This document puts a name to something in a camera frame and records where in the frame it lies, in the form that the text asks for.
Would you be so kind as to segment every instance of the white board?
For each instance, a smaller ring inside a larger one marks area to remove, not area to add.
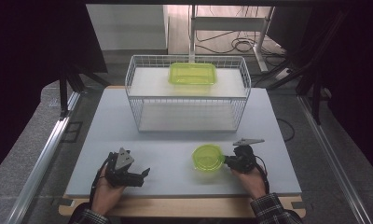
[[[143,186],[126,188],[125,195],[244,195],[240,182],[226,165],[215,173],[202,173],[194,169],[191,159],[193,150],[203,144],[217,144],[225,155],[234,155],[232,143],[242,137],[265,139],[264,143],[252,147],[266,163],[271,192],[301,193],[266,90],[251,89],[239,130],[235,133],[139,133],[125,90],[106,89],[65,193],[72,197],[88,196],[96,171],[108,153],[125,147],[135,158],[130,172],[141,173],[151,168]]]

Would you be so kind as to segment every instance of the yellow plastic container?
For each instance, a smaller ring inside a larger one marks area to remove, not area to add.
[[[211,63],[172,63],[169,82],[174,85],[213,85],[215,66]]]
[[[192,160],[196,169],[212,172],[222,166],[225,158],[220,146],[207,144],[195,149],[192,153]]]

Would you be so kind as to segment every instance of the wall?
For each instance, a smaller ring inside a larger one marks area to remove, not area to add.
[[[167,6],[87,5],[102,50],[166,49]]]

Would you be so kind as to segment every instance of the human hand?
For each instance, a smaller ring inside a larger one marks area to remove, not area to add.
[[[100,176],[105,176],[105,169],[102,169]],[[105,177],[101,177],[96,184],[96,192],[93,196],[93,203],[91,210],[104,216],[119,202],[120,196],[122,196],[123,190],[126,186],[112,187]]]
[[[254,168],[248,174],[242,174],[233,169],[231,171],[240,179],[242,186],[247,190],[253,200],[266,195],[265,183],[258,169]]]

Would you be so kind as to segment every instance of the wire basket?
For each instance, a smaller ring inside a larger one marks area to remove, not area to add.
[[[236,132],[251,90],[241,56],[193,56],[215,66],[214,85],[169,83],[172,63],[187,55],[134,55],[126,75],[126,93],[140,132]]]

